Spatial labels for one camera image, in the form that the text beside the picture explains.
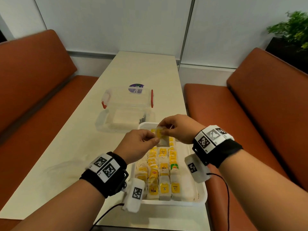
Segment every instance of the orange bench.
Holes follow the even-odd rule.
[[[98,79],[82,75],[69,79],[76,70],[53,30],[0,44],[0,210]],[[67,80],[17,130],[3,137]],[[18,222],[0,219],[0,230],[10,230]]]
[[[251,155],[308,190],[307,75],[256,48],[227,85],[186,84],[190,116],[205,126],[218,125]],[[209,168],[219,174],[214,166]],[[225,231],[225,184],[213,176],[206,187],[213,229]],[[230,230],[256,230],[232,193]]]

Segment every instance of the white table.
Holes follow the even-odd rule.
[[[124,134],[100,132],[94,125],[103,109],[101,97],[110,87],[134,83],[154,90],[153,111],[157,122],[177,113],[186,114],[174,56],[119,52],[6,203],[0,218],[25,219],[76,181],[83,167],[97,155],[116,148]],[[59,164],[62,167],[50,170]],[[120,192],[106,199],[98,217],[120,203],[122,197]],[[99,225],[210,230],[205,206],[141,205],[137,214],[117,207]]]

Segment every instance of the white tray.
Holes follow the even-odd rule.
[[[151,130],[157,127],[156,122],[143,122],[139,125],[138,129]],[[204,206],[208,193],[205,187],[205,183],[196,183],[192,178],[189,169],[185,165],[184,158],[190,155],[188,145],[176,142],[176,150],[179,159],[179,170],[181,178],[181,195],[182,201],[160,201],[160,200],[142,200],[143,204],[153,204],[153,205],[175,205],[175,206]],[[134,174],[135,163],[132,165],[132,174]]]

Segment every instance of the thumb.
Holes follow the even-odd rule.
[[[175,129],[163,129],[163,130],[161,131],[161,134],[162,134],[162,135],[167,135],[167,136],[174,137]]]
[[[145,145],[145,147],[148,151],[148,150],[152,149],[153,147],[155,147],[158,143],[159,143],[159,138],[156,137],[156,138],[150,139],[148,141],[145,141],[144,145]]]

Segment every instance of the left hand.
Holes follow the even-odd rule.
[[[130,164],[141,159],[158,142],[159,138],[155,138],[155,134],[149,130],[132,130],[126,133],[113,153]]]

